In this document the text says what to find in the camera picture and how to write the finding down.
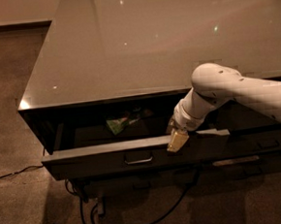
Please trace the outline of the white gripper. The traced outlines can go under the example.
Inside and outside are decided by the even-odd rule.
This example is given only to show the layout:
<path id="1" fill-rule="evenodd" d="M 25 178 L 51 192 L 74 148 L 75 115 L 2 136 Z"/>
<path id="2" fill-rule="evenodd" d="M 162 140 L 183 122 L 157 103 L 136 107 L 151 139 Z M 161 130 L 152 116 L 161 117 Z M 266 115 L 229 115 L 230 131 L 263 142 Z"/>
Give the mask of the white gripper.
<path id="1" fill-rule="evenodd" d="M 174 107 L 172 118 L 168 123 L 168 133 L 171 133 L 167 151 L 177 153 L 188 141 L 188 132 L 197 130 L 208 114 L 208 107 L 188 105 L 182 100 Z"/>

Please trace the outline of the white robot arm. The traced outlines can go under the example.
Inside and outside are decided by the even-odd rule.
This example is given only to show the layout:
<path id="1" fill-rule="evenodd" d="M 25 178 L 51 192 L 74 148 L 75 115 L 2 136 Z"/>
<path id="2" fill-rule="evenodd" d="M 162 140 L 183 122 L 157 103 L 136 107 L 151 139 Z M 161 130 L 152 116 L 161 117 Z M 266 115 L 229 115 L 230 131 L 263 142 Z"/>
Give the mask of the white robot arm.
<path id="1" fill-rule="evenodd" d="M 281 122 L 281 81 L 247 78 L 233 68 L 203 63 L 192 73 L 191 82 L 190 91 L 174 107 L 167 151 L 178 152 L 188 133 L 230 100 Z"/>

